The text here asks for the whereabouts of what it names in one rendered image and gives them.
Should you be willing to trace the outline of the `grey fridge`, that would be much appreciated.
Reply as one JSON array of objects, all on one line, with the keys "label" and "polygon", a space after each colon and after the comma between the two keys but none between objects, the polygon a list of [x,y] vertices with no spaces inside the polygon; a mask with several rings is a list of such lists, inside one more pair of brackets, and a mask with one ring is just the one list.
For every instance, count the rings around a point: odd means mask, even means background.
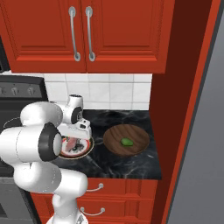
[{"label": "grey fridge", "polygon": [[224,8],[202,80],[167,224],[224,224]]}]

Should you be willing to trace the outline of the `pink raw steak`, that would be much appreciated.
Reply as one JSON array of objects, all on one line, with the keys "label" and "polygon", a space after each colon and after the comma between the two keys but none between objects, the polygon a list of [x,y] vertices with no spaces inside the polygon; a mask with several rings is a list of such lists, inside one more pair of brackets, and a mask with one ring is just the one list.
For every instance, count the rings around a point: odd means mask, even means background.
[{"label": "pink raw steak", "polygon": [[66,152],[71,151],[76,145],[76,139],[70,138],[68,142],[66,143]]}]

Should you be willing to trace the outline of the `green avocado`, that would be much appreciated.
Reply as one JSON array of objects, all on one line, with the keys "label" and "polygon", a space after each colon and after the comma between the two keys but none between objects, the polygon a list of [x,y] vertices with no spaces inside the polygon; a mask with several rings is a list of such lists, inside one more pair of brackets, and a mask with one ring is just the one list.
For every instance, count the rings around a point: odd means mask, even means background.
[{"label": "green avocado", "polygon": [[126,137],[121,140],[121,144],[127,147],[134,145],[133,141]]}]

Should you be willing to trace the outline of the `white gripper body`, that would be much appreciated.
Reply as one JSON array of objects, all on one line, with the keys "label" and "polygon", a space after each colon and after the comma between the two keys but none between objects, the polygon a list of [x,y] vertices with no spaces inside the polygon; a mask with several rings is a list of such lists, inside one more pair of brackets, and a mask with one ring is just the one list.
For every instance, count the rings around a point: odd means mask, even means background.
[{"label": "white gripper body", "polygon": [[92,136],[92,130],[86,124],[61,124],[58,127],[58,130],[64,137],[74,137],[89,140]]}]

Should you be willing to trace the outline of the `tall red cabinet panel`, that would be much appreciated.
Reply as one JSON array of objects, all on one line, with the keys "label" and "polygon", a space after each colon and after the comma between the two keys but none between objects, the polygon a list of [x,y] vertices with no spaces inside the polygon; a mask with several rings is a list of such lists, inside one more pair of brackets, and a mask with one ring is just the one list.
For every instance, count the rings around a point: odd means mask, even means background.
[{"label": "tall red cabinet panel", "polygon": [[224,0],[176,0],[166,71],[152,78],[150,119],[162,179],[151,224],[166,224],[214,28]]}]

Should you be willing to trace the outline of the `black stove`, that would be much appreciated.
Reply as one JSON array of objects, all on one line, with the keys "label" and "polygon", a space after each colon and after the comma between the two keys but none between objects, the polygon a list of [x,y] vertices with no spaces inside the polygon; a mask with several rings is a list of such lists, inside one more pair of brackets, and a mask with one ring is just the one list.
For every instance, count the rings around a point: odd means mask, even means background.
[{"label": "black stove", "polygon": [[[0,133],[10,127],[21,126],[20,112],[32,102],[47,102],[43,78],[19,75],[0,75]],[[13,95],[12,88],[18,88]],[[34,88],[34,95],[27,89]],[[0,158],[0,224],[41,224],[31,195],[16,186],[13,168]]]}]

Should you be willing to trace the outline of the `dark range hood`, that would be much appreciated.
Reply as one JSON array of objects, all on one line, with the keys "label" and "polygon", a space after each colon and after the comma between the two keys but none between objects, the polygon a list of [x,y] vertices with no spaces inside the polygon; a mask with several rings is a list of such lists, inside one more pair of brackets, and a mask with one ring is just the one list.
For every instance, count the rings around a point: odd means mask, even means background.
[{"label": "dark range hood", "polygon": [[11,68],[10,68],[10,64],[4,50],[4,44],[0,37],[0,73],[10,71],[10,70]]}]

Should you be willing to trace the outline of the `red drawer front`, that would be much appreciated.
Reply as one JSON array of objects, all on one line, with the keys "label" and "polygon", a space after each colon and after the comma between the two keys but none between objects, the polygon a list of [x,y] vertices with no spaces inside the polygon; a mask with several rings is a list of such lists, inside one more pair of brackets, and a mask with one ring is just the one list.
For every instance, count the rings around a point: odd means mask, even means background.
[{"label": "red drawer front", "polygon": [[151,217],[151,199],[79,199],[80,210],[92,217],[148,220]]},{"label": "red drawer front", "polygon": [[104,184],[102,189],[97,192],[86,192],[86,194],[153,199],[158,184],[156,180],[148,179],[89,178],[87,189],[95,189],[99,183]]}]

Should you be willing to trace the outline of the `brown wooden plate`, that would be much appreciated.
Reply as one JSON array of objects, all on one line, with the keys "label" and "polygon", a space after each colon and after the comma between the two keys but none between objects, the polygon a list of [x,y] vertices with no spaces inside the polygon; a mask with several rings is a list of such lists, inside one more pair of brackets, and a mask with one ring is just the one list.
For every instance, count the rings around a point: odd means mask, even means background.
[{"label": "brown wooden plate", "polygon": [[[123,146],[121,140],[129,138],[133,146]],[[103,135],[103,143],[106,148],[116,155],[130,157],[144,151],[150,143],[149,134],[132,124],[119,124],[106,130]]]}]

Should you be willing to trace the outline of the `red cupboard door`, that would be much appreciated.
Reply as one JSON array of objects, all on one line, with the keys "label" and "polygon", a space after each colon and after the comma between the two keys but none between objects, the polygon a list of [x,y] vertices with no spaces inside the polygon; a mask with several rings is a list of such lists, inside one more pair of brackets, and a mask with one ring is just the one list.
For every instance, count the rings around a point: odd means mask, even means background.
[{"label": "red cupboard door", "polygon": [[[68,9],[73,6],[77,52]],[[13,73],[85,73],[81,0],[0,0],[0,36]]]},{"label": "red cupboard door", "polygon": [[[80,0],[87,72],[165,72],[175,0]],[[89,60],[86,7],[91,6],[94,62]]]}]

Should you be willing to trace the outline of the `white plate with red rim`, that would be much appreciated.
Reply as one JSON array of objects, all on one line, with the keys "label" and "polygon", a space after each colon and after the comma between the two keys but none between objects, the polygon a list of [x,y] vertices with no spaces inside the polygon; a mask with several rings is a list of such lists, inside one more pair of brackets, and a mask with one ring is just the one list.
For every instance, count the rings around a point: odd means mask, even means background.
[{"label": "white plate with red rim", "polygon": [[78,159],[85,157],[95,146],[94,139],[90,138],[89,140],[85,139],[76,139],[76,145],[75,147],[69,151],[66,152],[66,145],[70,138],[74,137],[64,137],[62,139],[62,149],[59,154],[61,158],[64,159]]}]

